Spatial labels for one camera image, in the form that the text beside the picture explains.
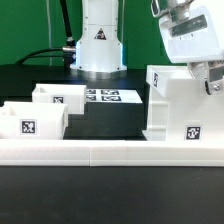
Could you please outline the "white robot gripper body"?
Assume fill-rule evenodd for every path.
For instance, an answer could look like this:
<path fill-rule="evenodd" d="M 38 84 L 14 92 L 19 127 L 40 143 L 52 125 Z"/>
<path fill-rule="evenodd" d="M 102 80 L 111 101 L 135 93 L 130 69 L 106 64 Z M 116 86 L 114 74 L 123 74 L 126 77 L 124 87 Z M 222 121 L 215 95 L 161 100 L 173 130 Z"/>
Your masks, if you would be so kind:
<path fill-rule="evenodd" d="M 193 0 L 159 17 L 172 63 L 224 60 L 224 0 Z"/>

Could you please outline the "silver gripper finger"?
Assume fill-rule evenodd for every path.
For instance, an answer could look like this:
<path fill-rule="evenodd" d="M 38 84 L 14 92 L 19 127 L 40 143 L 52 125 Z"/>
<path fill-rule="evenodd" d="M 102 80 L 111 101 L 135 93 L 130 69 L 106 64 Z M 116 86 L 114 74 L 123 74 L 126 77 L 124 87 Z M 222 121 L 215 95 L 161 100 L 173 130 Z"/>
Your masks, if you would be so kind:
<path fill-rule="evenodd" d="M 207 94 L 224 94 L 224 60 L 207 61 L 204 67 Z"/>
<path fill-rule="evenodd" d="M 187 64 L 191 76 L 197 80 L 203 80 L 206 72 L 203 62 L 191 62 Z"/>

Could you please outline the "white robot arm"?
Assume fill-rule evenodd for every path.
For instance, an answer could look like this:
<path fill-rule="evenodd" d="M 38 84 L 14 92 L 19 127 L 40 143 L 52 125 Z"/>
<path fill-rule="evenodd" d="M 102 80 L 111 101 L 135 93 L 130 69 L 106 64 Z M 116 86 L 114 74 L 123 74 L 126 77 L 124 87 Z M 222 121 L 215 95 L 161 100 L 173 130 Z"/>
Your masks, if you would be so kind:
<path fill-rule="evenodd" d="M 169 60 L 185 63 L 210 95 L 224 93 L 224 0 L 152 0 Z M 117 37 L 118 0 L 83 0 L 74 70 L 91 77 L 124 70 Z"/>

